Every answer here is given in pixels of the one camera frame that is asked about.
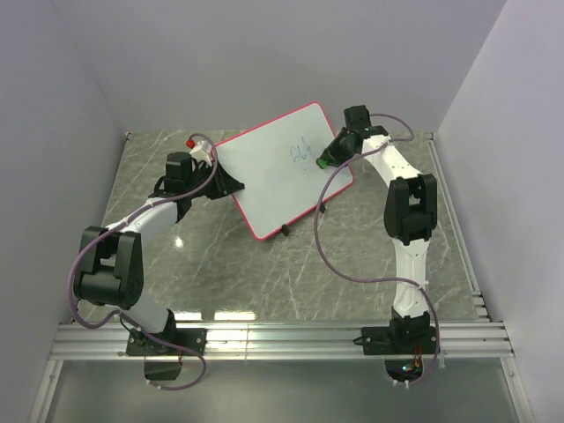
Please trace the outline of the pink framed whiteboard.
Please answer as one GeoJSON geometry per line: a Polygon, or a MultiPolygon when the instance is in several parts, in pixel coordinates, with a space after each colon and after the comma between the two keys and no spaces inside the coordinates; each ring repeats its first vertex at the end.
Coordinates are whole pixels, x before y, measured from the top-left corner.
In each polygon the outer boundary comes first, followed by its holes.
{"type": "Polygon", "coordinates": [[[244,184],[234,200],[257,240],[315,209],[334,171],[316,160],[334,138],[325,110],[313,101],[217,145],[219,164],[244,184]]]}

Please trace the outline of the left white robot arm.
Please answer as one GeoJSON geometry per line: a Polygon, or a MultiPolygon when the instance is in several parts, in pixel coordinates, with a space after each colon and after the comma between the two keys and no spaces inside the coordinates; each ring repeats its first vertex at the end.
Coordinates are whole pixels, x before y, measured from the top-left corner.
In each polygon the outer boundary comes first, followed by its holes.
{"type": "Polygon", "coordinates": [[[82,234],[80,251],[71,266],[69,301],[109,307],[131,325],[134,342],[156,354],[172,352],[179,342],[174,313],[145,290],[143,248],[164,229],[179,223],[198,197],[210,200],[244,189],[211,153],[167,156],[165,173],[145,203],[112,225],[89,226],[82,234]]]}

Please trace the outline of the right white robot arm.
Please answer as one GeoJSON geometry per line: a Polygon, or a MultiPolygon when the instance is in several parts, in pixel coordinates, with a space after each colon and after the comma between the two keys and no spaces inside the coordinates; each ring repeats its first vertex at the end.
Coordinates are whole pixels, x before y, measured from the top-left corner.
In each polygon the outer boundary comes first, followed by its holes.
{"type": "Polygon", "coordinates": [[[397,149],[400,138],[374,125],[366,106],[344,111],[345,125],[317,158],[321,169],[339,173],[364,159],[382,177],[387,194],[383,224],[396,257],[391,277],[396,291],[386,328],[362,330],[356,344],[366,354],[431,354],[438,350],[436,313],[427,294],[427,251],[438,223],[438,183],[423,174],[397,149]]]}

